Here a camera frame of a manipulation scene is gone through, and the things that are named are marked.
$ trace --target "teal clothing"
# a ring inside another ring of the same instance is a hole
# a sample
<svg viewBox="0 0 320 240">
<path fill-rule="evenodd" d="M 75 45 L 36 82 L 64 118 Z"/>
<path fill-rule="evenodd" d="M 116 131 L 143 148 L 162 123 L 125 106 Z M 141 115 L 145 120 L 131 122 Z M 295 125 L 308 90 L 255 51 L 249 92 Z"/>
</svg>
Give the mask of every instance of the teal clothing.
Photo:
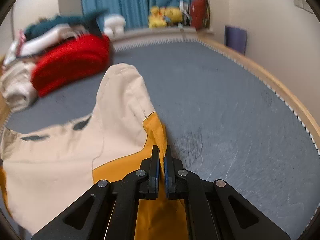
<svg viewBox="0 0 320 240">
<path fill-rule="evenodd" d="M 30 25 L 26 28 L 24 35 L 26 41 L 34 39 L 46 33 L 58 24 L 83 25 L 91 34 L 101 36 L 101 31 L 97 24 L 97 17 L 106 14 L 109 10 L 105 9 L 98 12 L 89 13 L 85 16 L 56 16 L 53 19 Z"/>
</svg>

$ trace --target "red sweater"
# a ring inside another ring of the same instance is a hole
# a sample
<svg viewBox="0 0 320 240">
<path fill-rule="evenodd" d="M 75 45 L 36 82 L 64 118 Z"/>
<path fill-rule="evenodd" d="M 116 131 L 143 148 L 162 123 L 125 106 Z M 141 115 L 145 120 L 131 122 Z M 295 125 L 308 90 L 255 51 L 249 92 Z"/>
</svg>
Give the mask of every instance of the red sweater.
<svg viewBox="0 0 320 240">
<path fill-rule="evenodd" d="M 32 72 L 33 87 L 43 97 L 73 81 L 105 70 L 109 63 L 110 40 L 84 35 L 45 54 Z"/>
</svg>

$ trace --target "light switch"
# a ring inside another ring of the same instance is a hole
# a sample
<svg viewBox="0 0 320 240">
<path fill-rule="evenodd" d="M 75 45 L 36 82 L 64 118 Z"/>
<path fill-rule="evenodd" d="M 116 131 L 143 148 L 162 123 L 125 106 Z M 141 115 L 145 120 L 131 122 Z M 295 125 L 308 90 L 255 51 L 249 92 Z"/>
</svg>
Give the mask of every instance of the light switch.
<svg viewBox="0 0 320 240">
<path fill-rule="evenodd" d="M 303 9 L 303 0 L 293 0 L 295 6 Z"/>
<path fill-rule="evenodd" d="M 310 12 L 310 13 L 313 14 L 313 11 L 312 11 L 310 5 L 309 5 L 305 0 L 302 0 L 302 3 L 303 3 L 303 8 L 304 8 L 306 11 L 308 11 L 308 12 Z"/>
</svg>

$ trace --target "beige fabric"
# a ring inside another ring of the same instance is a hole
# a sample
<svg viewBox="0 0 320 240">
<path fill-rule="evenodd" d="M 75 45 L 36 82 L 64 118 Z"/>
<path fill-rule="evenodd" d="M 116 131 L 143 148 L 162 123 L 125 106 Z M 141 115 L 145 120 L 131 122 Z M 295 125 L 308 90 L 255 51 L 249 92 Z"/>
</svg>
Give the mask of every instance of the beige fabric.
<svg viewBox="0 0 320 240">
<path fill-rule="evenodd" d="M 12 112 L 25 109 L 36 100 L 38 92 L 30 81 L 35 67 L 33 63 L 19 61 L 1 76 L 1 93 Z"/>
<path fill-rule="evenodd" d="M 36 233 L 93 185 L 94 168 L 143 149 L 147 139 L 143 121 L 152 112 L 136 68 L 118 64 L 102 79 L 83 130 L 74 131 L 75 122 L 28 135 L 5 129 L 1 158 L 13 218 Z M 49 137 L 20 139 L 31 135 Z"/>
</svg>

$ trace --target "bed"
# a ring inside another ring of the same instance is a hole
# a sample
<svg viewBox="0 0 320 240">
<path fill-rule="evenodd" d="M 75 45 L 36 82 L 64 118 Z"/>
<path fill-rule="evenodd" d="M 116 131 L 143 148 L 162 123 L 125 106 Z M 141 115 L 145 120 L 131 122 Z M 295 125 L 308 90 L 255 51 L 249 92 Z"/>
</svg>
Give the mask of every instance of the bed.
<svg viewBox="0 0 320 240">
<path fill-rule="evenodd" d="M 317 217 L 320 130 L 274 76 L 193 29 L 143 29 L 114 38 L 113 63 L 134 65 L 167 129 L 173 154 L 201 179 L 226 180 L 291 239 Z M 104 73 L 11 115 L 29 133 L 90 114 Z"/>
</svg>

